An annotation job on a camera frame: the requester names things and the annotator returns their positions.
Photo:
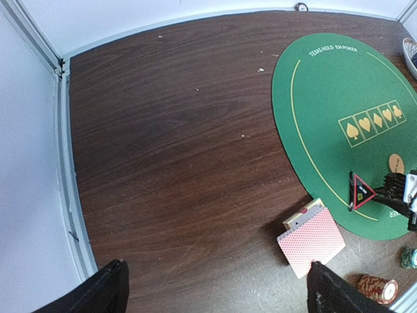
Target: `playing card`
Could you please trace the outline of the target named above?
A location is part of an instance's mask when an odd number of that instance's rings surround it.
[[[326,264],[345,247],[345,241],[326,207],[319,207],[301,222],[277,238],[298,278],[308,273],[313,261]]]

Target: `spade symbol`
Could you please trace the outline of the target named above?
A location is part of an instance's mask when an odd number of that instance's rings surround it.
[[[347,123],[346,133],[349,136],[349,138],[358,140],[359,130],[352,124]]]

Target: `stack of poker chips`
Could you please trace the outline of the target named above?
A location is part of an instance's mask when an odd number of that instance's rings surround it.
[[[389,305],[398,293],[398,283],[392,279],[387,280],[371,275],[364,275],[358,284],[358,289],[368,298],[380,305]]]
[[[401,254],[401,266],[405,269],[417,269],[417,249],[404,249]]]

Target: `green poker chip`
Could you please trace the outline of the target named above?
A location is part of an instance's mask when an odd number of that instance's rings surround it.
[[[404,248],[401,254],[401,266],[405,269],[417,269],[417,249]]]

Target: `poker chip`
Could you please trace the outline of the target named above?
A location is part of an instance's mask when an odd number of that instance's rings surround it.
[[[404,162],[403,159],[394,153],[388,159],[388,165],[392,173],[401,173],[404,174]]]
[[[417,249],[404,248],[401,254],[401,266],[405,269],[417,269]]]
[[[364,275],[359,281],[358,289],[380,305],[389,305],[397,296],[398,283],[394,279]]]

